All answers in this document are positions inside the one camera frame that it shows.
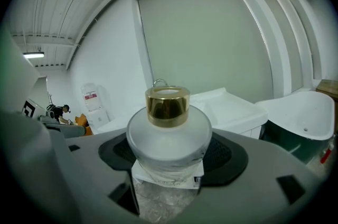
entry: perfume bottle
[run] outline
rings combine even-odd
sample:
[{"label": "perfume bottle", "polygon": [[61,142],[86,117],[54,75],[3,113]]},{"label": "perfume bottle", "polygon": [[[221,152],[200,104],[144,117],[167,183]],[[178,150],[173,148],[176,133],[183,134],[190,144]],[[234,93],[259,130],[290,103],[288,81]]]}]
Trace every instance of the perfume bottle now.
[{"label": "perfume bottle", "polygon": [[190,106],[184,87],[146,91],[146,107],[129,121],[127,140],[144,171],[162,186],[182,184],[202,161],[212,136],[208,117]]}]

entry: ceiling beam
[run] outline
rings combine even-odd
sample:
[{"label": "ceiling beam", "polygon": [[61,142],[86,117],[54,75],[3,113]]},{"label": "ceiling beam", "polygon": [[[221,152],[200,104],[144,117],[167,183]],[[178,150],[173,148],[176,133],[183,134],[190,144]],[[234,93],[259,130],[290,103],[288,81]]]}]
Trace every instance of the ceiling beam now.
[{"label": "ceiling beam", "polygon": [[63,46],[66,48],[72,48],[75,46],[75,43],[71,39],[66,38],[57,38],[50,36],[32,36],[26,35],[12,35],[13,40],[18,45],[53,45],[53,46]]},{"label": "ceiling beam", "polygon": [[73,55],[74,55],[74,53],[75,53],[76,47],[77,47],[77,46],[74,45],[73,48],[72,48],[72,50],[70,51],[70,54],[69,54],[68,59],[67,59],[67,63],[65,64],[65,69],[66,69],[66,70],[68,70],[68,67],[69,67],[69,65],[70,65],[70,62],[71,62],[71,60],[72,60],[72,58],[73,58]]},{"label": "ceiling beam", "polygon": [[35,66],[37,71],[65,70],[65,66]]}]

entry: fluorescent light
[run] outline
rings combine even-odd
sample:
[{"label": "fluorescent light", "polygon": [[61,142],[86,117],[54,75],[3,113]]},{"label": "fluorescent light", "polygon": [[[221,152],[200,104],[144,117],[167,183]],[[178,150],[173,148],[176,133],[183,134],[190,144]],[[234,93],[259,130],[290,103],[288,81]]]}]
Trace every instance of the fluorescent light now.
[{"label": "fluorescent light", "polygon": [[28,53],[23,53],[23,55],[27,59],[43,58],[44,52],[28,52]]}]

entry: white column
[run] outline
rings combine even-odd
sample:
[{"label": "white column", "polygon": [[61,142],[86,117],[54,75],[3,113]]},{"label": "white column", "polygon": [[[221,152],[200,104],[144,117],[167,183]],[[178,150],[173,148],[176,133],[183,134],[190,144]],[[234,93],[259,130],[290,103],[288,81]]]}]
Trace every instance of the white column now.
[{"label": "white column", "polygon": [[326,65],[323,60],[325,43],[323,42],[322,31],[317,17],[307,0],[291,0],[291,2],[302,19],[302,24],[306,31],[312,53],[314,78],[324,79],[326,73]]},{"label": "white column", "polygon": [[303,27],[302,21],[299,18],[296,9],[292,5],[290,0],[277,0],[285,12],[287,19],[291,25],[291,28],[295,34],[297,41],[299,55],[301,57],[302,74],[303,74],[303,86],[305,88],[312,88],[313,80],[313,67],[311,50],[309,48],[309,42],[307,40],[306,32]]},{"label": "white column", "polygon": [[286,44],[279,25],[264,0],[244,0],[261,31],[268,50],[274,98],[291,94],[291,70]]}]

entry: gray surface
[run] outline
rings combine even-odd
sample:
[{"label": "gray surface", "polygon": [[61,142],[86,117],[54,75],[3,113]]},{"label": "gray surface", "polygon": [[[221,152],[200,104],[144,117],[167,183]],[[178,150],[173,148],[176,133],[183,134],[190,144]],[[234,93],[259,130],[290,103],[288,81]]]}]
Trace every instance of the gray surface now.
[{"label": "gray surface", "polygon": [[81,137],[86,133],[86,128],[80,125],[62,125],[62,124],[50,124],[44,123],[46,127],[55,127],[60,129],[64,138]]},{"label": "gray surface", "polygon": [[[108,198],[116,186],[128,182],[128,176],[127,172],[112,170],[98,155],[99,146],[124,133],[124,129],[64,139],[59,133],[48,133],[41,123],[21,115],[1,114],[0,118],[1,146],[12,170],[24,190],[47,212],[69,223],[79,222],[79,218],[81,223],[145,223]],[[285,150],[264,141],[214,131],[246,149],[248,166],[227,186],[203,187],[169,223],[283,223],[312,198],[320,180]],[[80,149],[70,152],[68,145],[72,144]],[[276,182],[276,177],[290,174],[306,190],[291,206]],[[165,208],[170,217],[181,210],[181,207],[162,203],[160,194],[157,204],[152,203],[153,197],[137,195],[149,208],[141,211],[141,217],[152,217],[152,221],[160,222],[162,217],[155,219],[160,216],[151,215],[151,210],[159,212]]]},{"label": "gray surface", "polygon": [[[324,164],[321,156],[315,156],[307,167],[319,178],[325,180],[336,160],[336,148]],[[162,186],[134,181],[140,218],[151,223],[166,223],[181,213],[196,197],[197,190],[164,188]]]},{"label": "gray surface", "polygon": [[[97,150],[100,144],[124,131],[121,129],[67,140],[68,145],[77,144],[84,149],[75,151],[74,157],[106,193],[114,187],[116,181],[123,178],[119,177],[119,172],[110,169],[100,160]],[[302,162],[277,145],[218,129],[214,129],[214,132],[243,146],[249,155],[248,166],[227,186],[202,188],[184,212],[175,218],[175,223],[218,223],[220,219],[232,223],[260,223],[280,212],[283,215],[279,219],[286,221],[311,199],[320,184],[320,180]],[[292,206],[288,204],[276,181],[279,176],[291,174],[295,175],[306,190],[306,194]]]}]

